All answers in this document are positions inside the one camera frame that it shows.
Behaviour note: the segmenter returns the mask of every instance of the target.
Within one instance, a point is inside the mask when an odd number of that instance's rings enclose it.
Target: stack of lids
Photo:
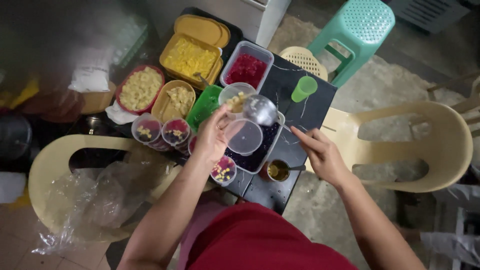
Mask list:
[[[221,49],[230,41],[230,30],[224,24],[196,15],[187,14],[178,17],[175,20],[173,30],[175,33],[186,34]],[[222,66],[223,61],[220,58],[215,64],[210,76],[205,78],[209,84],[212,85],[215,83]]]

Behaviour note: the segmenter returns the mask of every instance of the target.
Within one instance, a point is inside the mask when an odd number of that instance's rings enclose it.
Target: person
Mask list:
[[[480,212],[480,186],[478,185],[453,184],[434,191],[432,194],[437,202]],[[480,236],[478,235],[421,232],[418,229],[404,228],[398,225],[396,227],[408,242],[421,242],[426,249],[435,253],[480,267]]]
[[[199,128],[195,150],[133,232],[119,270],[163,270],[180,243],[177,269],[356,269],[333,249],[312,243],[260,204],[202,201],[211,169],[227,148],[222,106]],[[292,127],[315,173],[339,192],[357,243],[373,270],[424,270],[395,226],[318,129]]]

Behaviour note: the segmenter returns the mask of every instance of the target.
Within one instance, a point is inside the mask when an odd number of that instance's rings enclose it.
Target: white cabinet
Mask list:
[[[238,26],[243,36],[266,48],[291,0],[147,0],[162,37],[182,10],[197,7]]]

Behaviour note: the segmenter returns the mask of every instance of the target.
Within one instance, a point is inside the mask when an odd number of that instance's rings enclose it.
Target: plastic cup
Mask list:
[[[290,176],[290,171],[282,170],[286,168],[288,164],[284,160],[272,160],[265,162],[258,174],[267,182],[283,182]]]
[[[233,120],[226,126],[224,133],[228,139],[228,148],[242,156],[251,155],[264,139],[260,126],[248,119]]]
[[[297,86],[293,90],[292,100],[294,102],[300,102],[306,99],[309,95],[317,91],[318,84],[317,81],[310,76],[303,76],[300,78]]]
[[[228,186],[237,175],[237,165],[230,157],[223,156],[212,169],[210,176],[221,186]]]
[[[182,118],[168,120],[162,128],[162,136],[167,143],[184,155],[188,155],[188,142],[192,132],[187,121]]]
[[[228,99],[238,96],[240,92],[243,92],[244,95],[255,95],[257,90],[253,88],[250,84],[247,83],[233,83],[226,86],[220,95],[218,95],[218,104],[221,106],[224,104]],[[227,116],[230,119],[241,119],[243,118],[243,112],[232,113],[227,112]]]
[[[150,113],[144,113],[132,123],[133,137],[158,151],[171,151],[173,147],[161,136],[162,123]]]
[[[193,150],[195,149],[195,144],[197,143],[197,136],[192,136],[188,142],[188,153],[192,155]]]

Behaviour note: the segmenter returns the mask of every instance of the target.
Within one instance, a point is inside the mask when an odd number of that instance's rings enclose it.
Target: concrete floor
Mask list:
[[[290,46],[306,47],[320,32],[344,1],[293,0],[270,46],[274,53]],[[438,83],[477,69],[476,47],[472,27],[464,27],[476,19],[469,15],[437,35],[425,35],[403,22],[397,22],[377,55],[373,56],[337,92],[332,107],[347,112],[372,110],[413,100],[436,100],[453,105],[470,91],[469,82],[452,89],[439,89],[429,96],[425,91]],[[339,62],[328,53],[317,56],[330,72]],[[414,135],[408,128],[411,115],[390,117],[365,124],[359,137],[368,140],[405,141]],[[393,181],[396,178],[416,180],[428,170],[421,160],[363,165],[354,173],[363,179]],[[367,187],[369,193],[391,219],[396,220],[397,205],[393,191]],[[425,194],[418,208],[407,209],[409,221],[424,230],[431,230],[435,201]],[[312,241],[326,244],[350,259],[360,270],[369,269],[355,242],[344,206],[333,187],[309,173],[300,176],[283,216]],[[414,246],[428,266],[429,253]]]

